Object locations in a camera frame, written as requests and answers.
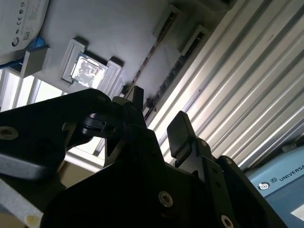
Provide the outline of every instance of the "bright window light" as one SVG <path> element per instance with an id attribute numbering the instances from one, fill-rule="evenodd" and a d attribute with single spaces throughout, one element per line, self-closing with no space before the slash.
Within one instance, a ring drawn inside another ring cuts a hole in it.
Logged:
<path id="1" fill-rule="evenodd" d="M 69 152 L 72 153 L 72 154 L 75 154 L 79 157 L 82 157 L 84 159 L 87 159 L 91 162 L 94 162 L 98 165 L 101 165 L 101 166 L 103 166 L 104 162 L 105 162 L 104 160 L 102 160 L 102 159 L 100 159 L 100 158 L 98 158 L 98 157 L 96 157 L 92 154 L 86 153 L 83 150 L 78 149 L 77 147 L 72 148 L 71 150 L 69 150 Z"/>
<path id="2" fill-rule="evenodd" d="M 57 89 L 48 83 L 41 82 L 35 102 L 56 98 L 61 96 L 61 94 L 62 91 L 60 89 Z"/>
<path id="3" fill-rule="evenodd" d="M 34 77 L 28 76 L 22 80 L 22 86 L 19 93 L 17 108 L 27 105 L 30 89 L 33 85 Z"/>
<path id="4" fill-rule="evenodd" d="M 100 142 L 100 138 L 93 137 L 93 139 L 90 142 L 77 146 L 77 148 L 84 152 L 93 154 L 99 142 Z"/>
<path id="5" fill-rule="evenodd" d="M 20 82 L 20 78 L 11 73 L 7 74 L 8 81 L 4 92 L 3 103 L 1 107 L 1 111 L 7 111 L 13 108 L 14 100 L 16 97 L 16 92 L 18 89 L 18 85 Z"/>

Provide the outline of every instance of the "metal bolt head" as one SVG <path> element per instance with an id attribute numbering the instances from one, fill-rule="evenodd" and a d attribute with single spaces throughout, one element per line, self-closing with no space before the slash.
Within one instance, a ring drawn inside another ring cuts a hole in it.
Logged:
<path id="1" fill-rule="evenodd" d="M 14 140 L 18 137 L 18 131 L 10 126 L 0 127 L 0 140 Z"/>
<path id="2" fill-rule="evenodd" d="M 224 227 L 226 227 L 226 228 L 234 228 L 234 225 L 233 225 L 232 221 L 226 215 L 222 215 L 220 217 L 220 219 L 221 219 Z"/>
<path id="3" fill-rule="evenodd" d="M 158 193 L 158 200 L 160 201 L 160 203 L 167 207 L 170 208 L 173 206 L 173 199 L 171 197 L 171 195 L 169 193 L 167 193 L 166 191 L 161 191 L 160 193 Z"/>
<path id="4" fill-rule="evenodd" d="M 230 159 L 228 159 L 228 158 L 226 158 L 226 162 L 227 162 L 229 165 L 232 164 L 232 161 L 231 161 Z"/>

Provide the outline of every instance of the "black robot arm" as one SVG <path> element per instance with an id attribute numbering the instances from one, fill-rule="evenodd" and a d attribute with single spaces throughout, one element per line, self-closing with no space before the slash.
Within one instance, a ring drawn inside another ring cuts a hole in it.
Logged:
<path id="1" fill-rule="evenodd" d="M 286 227 L 183 112 L 167 129 L 175 166 L 165 163 L 142 105 L 138 87 L 132 102 L 88 89 L 1 113 L 0 204 L 42 228 Z M 66 151 L 93 136 L 105 138 L 104 168 L 64 190 L 56 172 Z"/>

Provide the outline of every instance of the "universal robots logo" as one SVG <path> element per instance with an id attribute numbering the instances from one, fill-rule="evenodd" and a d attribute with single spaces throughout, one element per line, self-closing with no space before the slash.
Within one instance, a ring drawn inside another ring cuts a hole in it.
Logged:
<path id="1" fill-rule="evenodd" d="M 13 39 L 13 41 L 11 42 L 11 45 L 12 45 L 13 47 L 16 47 L 18 44 L 19 44 L 19 38 L 18 38 L 18 37 L 15 37 L 15 38 Z"/>

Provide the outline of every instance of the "silver screw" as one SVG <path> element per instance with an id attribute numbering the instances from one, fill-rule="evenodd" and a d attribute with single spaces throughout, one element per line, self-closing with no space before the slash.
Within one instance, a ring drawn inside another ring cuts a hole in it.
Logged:
<path id="1" fill-rule="evenodd" d="M 173 199 L 169 193 L 166 191 L 161 191 L 158 193 L 158 199 L 162 205 L 164 205 L 167 208 L 170 208 L 173 206 Z"/>
<path id="2" fill-rule="evenodd" d="M 18 131 L 10 126 L 0 127 L 0 140 L 14 140 L 19 136 Z"/>
<path id="3" fill-rule="evenodd" d="M 226 162 L 229 164 L 229 165 L 232 165 L 232 161 L 228 158 L 226 158 Z"/>
<path id="4" fill-rule="evenodd" d="M 226 228 L 234 228 L 234 225 L 233 225 L 232 221 L 226 215 L 222 215 L 220 217 L 220 219 L 221 219 L 224 227 L 226 227 Z"/>

